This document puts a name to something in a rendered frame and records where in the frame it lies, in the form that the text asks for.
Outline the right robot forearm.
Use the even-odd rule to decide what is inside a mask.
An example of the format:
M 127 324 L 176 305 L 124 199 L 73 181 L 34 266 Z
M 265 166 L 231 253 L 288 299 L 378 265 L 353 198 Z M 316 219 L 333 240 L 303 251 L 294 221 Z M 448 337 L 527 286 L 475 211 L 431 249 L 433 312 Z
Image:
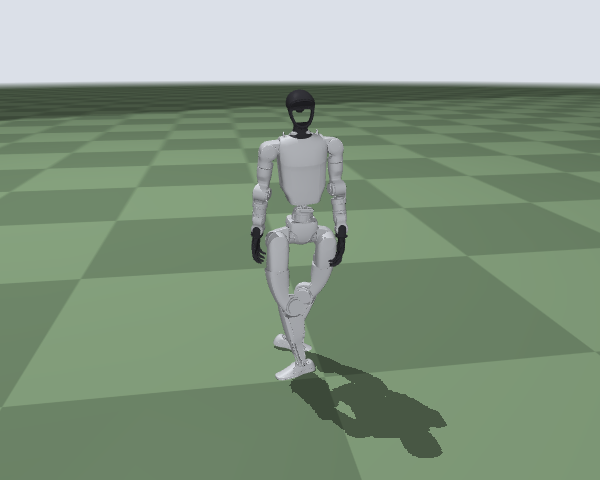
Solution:
M 254 187 L 255 189 L 255 187 Z M 253 193 L 254 193 L 253 189 Z M 265 230 L 265 220 L 266 220 L 266 208 L 268 206 L 268 202 L 256 200 L 253 198 L 253 213 L 252 213 L 252 222 L 253 225 L 251 227 L 251 231 L 253 231 L 254 227 L 258 227 L 260 229 L 260 235 Z

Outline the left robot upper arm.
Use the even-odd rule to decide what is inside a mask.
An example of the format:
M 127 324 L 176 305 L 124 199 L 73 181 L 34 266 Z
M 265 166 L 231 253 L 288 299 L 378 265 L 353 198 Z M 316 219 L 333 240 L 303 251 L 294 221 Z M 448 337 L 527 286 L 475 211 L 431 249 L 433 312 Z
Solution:
M 327 184 L 327 192 L 331 196 L 344 195 L 346 193 L 346 185 L 341 179 L 343 172 L 343 143 L 335 137 L 324 136 L 327 143 L 327 152 L 329 153 L 328 173 L 329 183 Z

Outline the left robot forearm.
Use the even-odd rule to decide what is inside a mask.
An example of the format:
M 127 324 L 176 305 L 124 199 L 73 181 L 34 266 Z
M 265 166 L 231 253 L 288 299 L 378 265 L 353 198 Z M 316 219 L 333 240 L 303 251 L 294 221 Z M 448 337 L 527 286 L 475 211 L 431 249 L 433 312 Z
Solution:
M 347 214 L 346 214 L 345 203 L 346 203 L 346 193 L 344 195 L 334 196 L 331 199 L 331 204 L 333 207 L 333 220 L 335 222 L 334 230 L 337 234 L 338 234 L 338 228 L 341 225 L 344 225 L 346 227 L 346 233 L 348 232 L 348 226 L 346 224 Z

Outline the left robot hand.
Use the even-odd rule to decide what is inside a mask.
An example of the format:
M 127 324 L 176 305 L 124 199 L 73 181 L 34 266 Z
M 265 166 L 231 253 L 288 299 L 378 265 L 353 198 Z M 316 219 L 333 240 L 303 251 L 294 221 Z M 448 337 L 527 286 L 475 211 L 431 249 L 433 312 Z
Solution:
M 329 262 L 331 262 L 329 263 L 329 266 L 331 267 L 337 266 L 342 261 L 342 256 L 345 251 L 345 238 L 347 238 L 346 227 L 344 225 L 339 226 L 338 234 L 336 233 L 335 236 L 338 238 L 337 252 L 335 257 L 332 260 L 329 260 Z

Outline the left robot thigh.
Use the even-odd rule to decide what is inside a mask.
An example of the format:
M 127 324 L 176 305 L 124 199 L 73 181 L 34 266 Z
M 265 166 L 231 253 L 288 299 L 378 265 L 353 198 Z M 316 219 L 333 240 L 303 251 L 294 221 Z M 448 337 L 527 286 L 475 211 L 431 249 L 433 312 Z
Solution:
M 329 266 L 329 260 L 336 255 L 337 241 L 330 228 L 318 225 L 314 244 L 316 247 L 311 267 L 311 282 L 301 282 L 294 290 L 294 294 L 299 296 L 303 303 L 310 302 L 323 289 L 333 270 L 333 267 Z

